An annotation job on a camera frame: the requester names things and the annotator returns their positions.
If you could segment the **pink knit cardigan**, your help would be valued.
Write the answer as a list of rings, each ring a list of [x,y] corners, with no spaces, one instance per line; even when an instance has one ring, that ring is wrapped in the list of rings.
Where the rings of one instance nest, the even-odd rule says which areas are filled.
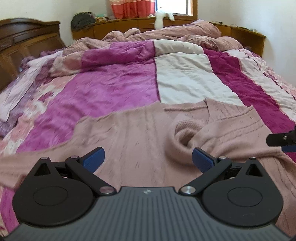
[[[55,147],[31,147],[1,157],[1,184],[16,189],[40,157],[63,161],[96,147],[105,150],[97,176],[115,188],[173,186],[180,188],[201,172],[192,163],[199,147],[214,157],[234,161],[257,157],[283,197],[277,226],[295,235],[295,162],[278,147],[267,146],[270,133],[254,107],[212,99],[199,103],[151,105],[81,118],[70,139]]]

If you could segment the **wooden bedside ledge cabinet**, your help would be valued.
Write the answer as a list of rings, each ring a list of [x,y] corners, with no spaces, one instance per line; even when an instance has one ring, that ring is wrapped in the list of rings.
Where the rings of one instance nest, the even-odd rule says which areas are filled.
[[[94,39],[103,39],[108,33],[112,31],[126,32],[131,28],[138,28],[142,33],[154,29],[155,18],[136,18],[123,20],[109,20],[100,23],[95,23],[89,27],[80,30],[72,30],[72,37],[78,40],[84,37]],[[214,23],[222,36],[228,36],[236,39],[243,47],[262,56],[264,49],[264,42],[266,36],[253,32],[243,27],[228,26],[220,23]]]

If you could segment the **lavender floral pillow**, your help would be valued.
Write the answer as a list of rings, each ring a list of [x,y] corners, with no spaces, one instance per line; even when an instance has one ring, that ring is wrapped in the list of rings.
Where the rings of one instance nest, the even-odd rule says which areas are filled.
[[[49,70],[54,60],[60,56],[62,50],[44,51],[39,58],[29,56],[22,61],[20,75],[1,91],[1,138],[17,124],[37,88],[52,81]]]

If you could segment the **purple white patchwork quilt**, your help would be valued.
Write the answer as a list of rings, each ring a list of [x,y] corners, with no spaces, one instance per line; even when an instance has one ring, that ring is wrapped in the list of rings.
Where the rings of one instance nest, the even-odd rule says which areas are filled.
[[[112,43],[57,57],[52,81],[37,91],[29,110],[1,141],[1,157],[70,139],[84,117],[161,104],[212,99],[254,107],[270,133],[295,126],[295,88],[252,52],[224,52],[173,40]],[[15,189],[1,184],[1,236],[17,226]]]

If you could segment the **dusty pink blanket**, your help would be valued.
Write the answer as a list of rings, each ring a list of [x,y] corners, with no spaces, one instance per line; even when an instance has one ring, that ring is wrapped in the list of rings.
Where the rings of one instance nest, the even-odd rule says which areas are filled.
[[[141,32],[132,28],[126,32],[112,31],[102,40],[89,37],[81,38],[63,50],[63,56],[90,49],[109,48],[115,42],[136,42],[145,40],[173,40],[199,45],[208,50],[228,51],[242,49],[243,45],[236,39],[222,36],[220,30],[212,23],[197,20],[187,25],[169,26],[157,30]]]

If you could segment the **dark wooden headboard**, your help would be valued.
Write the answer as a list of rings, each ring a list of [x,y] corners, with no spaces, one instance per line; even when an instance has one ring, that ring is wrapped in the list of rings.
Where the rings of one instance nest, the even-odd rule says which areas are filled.
[[[65,47],[60,37],[60,22],[43,22],[27,18],[0,21],[1,35],[1,90],[21,72],[25,57],[39,57],[43,51]]]

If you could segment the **dark green cloth pile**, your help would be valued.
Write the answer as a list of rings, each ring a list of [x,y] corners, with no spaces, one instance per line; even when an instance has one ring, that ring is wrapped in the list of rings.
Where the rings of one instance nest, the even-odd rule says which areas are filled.
[[[96,23],[96,18],[92,12],[81,12],[73,16],[71,21],[71,30],[79,31]]]

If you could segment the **white plush toy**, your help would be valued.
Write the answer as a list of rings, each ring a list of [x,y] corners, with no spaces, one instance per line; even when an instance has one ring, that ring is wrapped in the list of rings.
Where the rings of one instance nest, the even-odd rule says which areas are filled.
[[[154,29],[162,29],[164,27],[164,18],[168,17],[170,21],[175,21],[175,17],[172,13],[168,13],[162,9],[155,12]]]

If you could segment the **orange red curtain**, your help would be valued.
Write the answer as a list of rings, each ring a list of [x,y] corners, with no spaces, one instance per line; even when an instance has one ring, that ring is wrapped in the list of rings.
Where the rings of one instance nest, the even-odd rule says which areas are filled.
[[[154,0],[110,0],[116,19],[146,18],[155,12]]]

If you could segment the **wooden window frame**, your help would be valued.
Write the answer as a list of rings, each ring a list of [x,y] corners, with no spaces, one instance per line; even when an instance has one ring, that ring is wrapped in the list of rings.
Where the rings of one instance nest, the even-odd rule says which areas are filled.
[[[197,0],[156,0],[155,10],[174,16],[185,16],[196,19],[198,14]]]

